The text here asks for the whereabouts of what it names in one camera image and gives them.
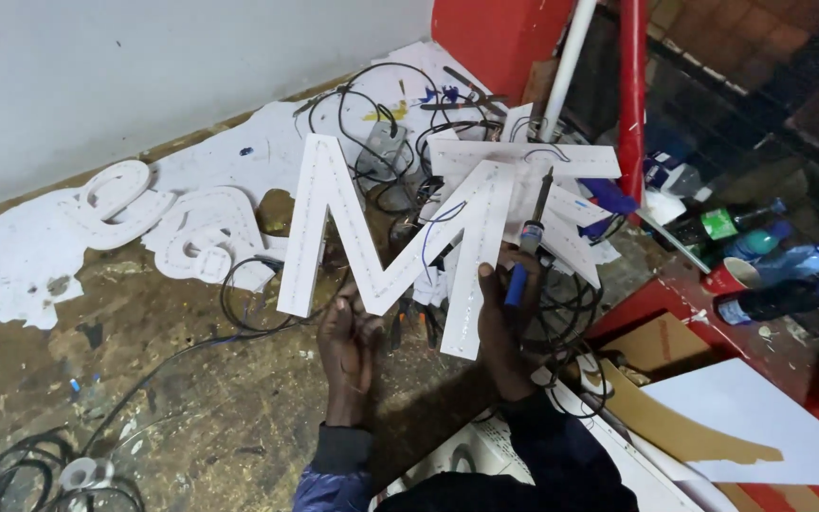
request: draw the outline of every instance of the red pole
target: red pole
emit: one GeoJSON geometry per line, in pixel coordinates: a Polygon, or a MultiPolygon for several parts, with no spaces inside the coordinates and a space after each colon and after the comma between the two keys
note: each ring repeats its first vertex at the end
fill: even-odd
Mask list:
{"type": "MultiPolygon", "coordinates": [[[[620,118],[618,185],[637,204],[643,199],[643,88],[646,68],[646,0],[620,3],[620,118]]],[[[636,215],[631,222],[639,223],[636,215]]]]}

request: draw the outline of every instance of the wooden workbench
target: wooden workbench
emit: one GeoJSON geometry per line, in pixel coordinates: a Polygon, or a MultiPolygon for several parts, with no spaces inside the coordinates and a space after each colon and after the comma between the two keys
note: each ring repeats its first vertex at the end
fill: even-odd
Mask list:
{"type": "MultiPolygon", "coordinates": [[[[150,163],[250,114],[136,157],[150,163]]],[[[98,170],[0,204],[0,213],[45,192],[80,186],[98,170]]],[[[285,234],[291,209],[288,193],[268,193],[258,209],[262,230],[285,234]]],[[[378,242],[389,222],[370,215],[378,242]]],[[[670,258],[630,228],[612,241],[623,257],[600,266],[606,288],[601,311],[638,289],[670,258]]],[[[317,302],[329,297],[340,275],[333,267],[322,274],[317,302]]],[[[220,312],[218,285],[165,277],[137,241],[117,250],[87,250],[76,277],[85,293],[56,305],[54,329],[0,323],[0,451],[58,425],[66,426],[80,448],[150,369],[190,343],[234,333],[220,312]],[[79,392],[69,383],[73,378],[79,392]]],[[[284,318],[274,311],[278,285],[275,280],[268,287],[267,307],[250,321],[271,327],[284,318]]],[[[234,294],[237,303],[246,300],[245,293],[234,294]]],[[[150,510],[289,509],[326,405],[315,331],[313,325],[299,327],[178,358],[135,396],[94,455],[112,453],[118,474],[137,483],[150,510]],[[124,429],[131,437],[120,440],[124,429]]],[[[381,355],[379,376],[371,461],[376,485],[393,481],[497,398],[481,367],[428,350],[418,328],[405,333],[397,352],[381,355]]]]}

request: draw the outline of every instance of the human hand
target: human hand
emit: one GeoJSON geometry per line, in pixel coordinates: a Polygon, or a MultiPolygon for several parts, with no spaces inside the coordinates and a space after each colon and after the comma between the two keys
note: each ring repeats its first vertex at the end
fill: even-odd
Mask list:
{"type": "Polygon", "coordinates": [[[374,355],[384,335],[380,317],[365,311],[355,283],[337,293],[321,316],[318,353],[328,378],[328,426],[362,421],[371,387],[374,355]]]}
{"type": "Polygon", "coordinates": [[[527,271],[527,282],[519,308],[504,306],[509,276],[499,266],[489,263],[479,267],[482,310],[479,315],[480,352],[486,369],[495,381],[501,397],[509,402],[529,396],[536,390],[529,379],[529,368],[523,360],[515,332],[523,332],[539,308],[543,270],[536,259],[510,247],[501,248],[499,262],[519,262],[527,271]]]}

